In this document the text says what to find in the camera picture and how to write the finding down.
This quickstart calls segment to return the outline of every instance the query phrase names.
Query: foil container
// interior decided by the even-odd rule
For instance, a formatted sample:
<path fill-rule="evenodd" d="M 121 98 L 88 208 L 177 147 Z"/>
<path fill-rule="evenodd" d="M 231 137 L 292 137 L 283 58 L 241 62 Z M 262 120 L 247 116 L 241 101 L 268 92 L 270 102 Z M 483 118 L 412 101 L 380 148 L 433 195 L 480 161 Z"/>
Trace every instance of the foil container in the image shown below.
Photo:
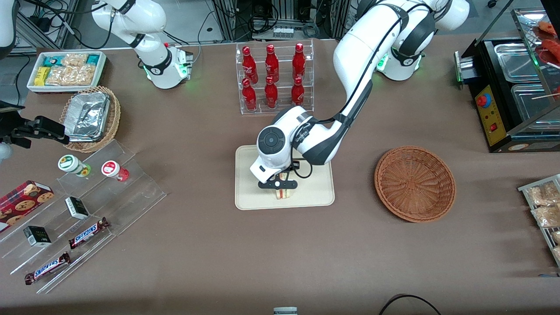
<path fill-rule="evenodd" d="M 103 92 L 75 95 L 64 117 L 64 133 L 71 142 L 96 142 L 103 138 L 110 96 Z"/>

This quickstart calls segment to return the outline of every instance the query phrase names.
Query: yellow control panel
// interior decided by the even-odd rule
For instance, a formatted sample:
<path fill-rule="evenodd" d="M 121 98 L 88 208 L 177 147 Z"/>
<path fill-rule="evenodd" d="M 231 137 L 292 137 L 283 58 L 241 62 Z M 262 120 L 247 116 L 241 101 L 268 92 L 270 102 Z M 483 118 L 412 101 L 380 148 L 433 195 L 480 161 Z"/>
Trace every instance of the yellow control panel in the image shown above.
<path fill-rule="evenodd" d="M 488 143 L 493 146 L 506 137 L 506 129 L 503 126 L 500 112 L 496 107 L 496 102 L 494 102 L 494 95 L 492 94 L 490 86 L 485 87 L 474 101 L 477 104 L 486 139 L 488 139 Z"/>

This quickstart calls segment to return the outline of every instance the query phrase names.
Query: red cookie box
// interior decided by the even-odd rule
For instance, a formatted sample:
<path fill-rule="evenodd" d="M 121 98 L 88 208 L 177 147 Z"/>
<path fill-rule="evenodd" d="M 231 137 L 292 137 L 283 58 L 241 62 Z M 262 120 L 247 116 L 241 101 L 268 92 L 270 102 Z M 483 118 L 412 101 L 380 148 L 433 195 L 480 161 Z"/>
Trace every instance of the red cookie box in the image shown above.
<path fill-rule="evenodd" d="M 28 180 L 0 198 L 0 233 L 53 196 L 50 187 Z"/>

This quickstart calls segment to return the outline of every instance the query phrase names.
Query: wicker basket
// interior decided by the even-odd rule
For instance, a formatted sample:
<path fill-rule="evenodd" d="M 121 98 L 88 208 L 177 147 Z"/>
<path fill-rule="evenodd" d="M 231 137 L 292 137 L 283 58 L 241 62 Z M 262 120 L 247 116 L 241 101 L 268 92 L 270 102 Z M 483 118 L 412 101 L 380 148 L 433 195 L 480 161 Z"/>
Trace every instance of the wicker basket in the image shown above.
<path fill-rule="evenodd" d="M 411 222 L 438 220 L 455 202 L 455 179 L 449 167 L 421 147 L 388 151 L 377 163 L 374 182 L 383 204 Z"/>
<path fill-rule="evenodd" d="M 107 114 L 107 124 L 105 126 L 105 134 L 103 135 L 103 138 L 101 138 L 101 140 L 97 142 L 70 142 L 69 144 L 65 145 L 65 147 L 70 150 L 79 151 L 82 153 L 95 152 L 111 142 L 111 140 L 115 137 L 116 130 L 119 128 L 120 104 L 119 100 L 116 99 L 115 94 L 113 94 L 111 90 L 103 86 L 92 87 L 90 89 L 80 91 L 78 92 L 78 94 L 93 92 L 107 93 L 111 97 L 111 103 L 109 104 L 109 113 Z M 66 106 L 64 107 L 62 115 L 59 119 L 60 123 L 64 122 L 64 118 L 66 117 L 66 112 L 68 111 L 68 106 L 71 100 L 72 99 L 70 98 L 68 102 L 66 102 Z"/>

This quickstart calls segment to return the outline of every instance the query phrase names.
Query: brown table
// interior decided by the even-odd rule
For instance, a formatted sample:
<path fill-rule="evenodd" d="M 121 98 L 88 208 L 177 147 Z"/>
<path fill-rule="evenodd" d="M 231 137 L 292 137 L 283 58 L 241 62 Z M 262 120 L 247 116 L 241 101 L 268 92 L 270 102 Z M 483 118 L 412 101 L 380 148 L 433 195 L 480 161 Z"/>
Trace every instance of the brown table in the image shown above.
<path fill-rule="evenodd" d="M 102 84 L 122 105 L 116 138 L 170 194 L 47 295 L 0 265 L 0 313 L 377 314 L 411 293 L 443 314 L 558 314 L 560 279 L 537 277 L 554 262 L 516 190 L 559 173 L 558 154 L 487 153 L 470 95 L 452 83 L 452 53 L 472 38 L 435 37 L 406 82 L 374 75 L 332 162 L 331 206 L 262 211 L 234 205 L 235 150 L 271 119 L 239 113 L 235 46 L 204 47 L 194 78 L 171 90 L 145 78 L 134 51 L 105 51 Z M 344 101 L 335 46 L 315 42 L 318 118 Z M 30 93 L 24 116 L 58 119 L 67 99 Z M 401 145 L 425 147 L 453 171 L 457 199 L 440 221 L 406 223 L 379 201 L 374 167 Z M 48 140 L 16 148 L 0 166 L 0 193 L 52 182 L 66 153 Z"/>

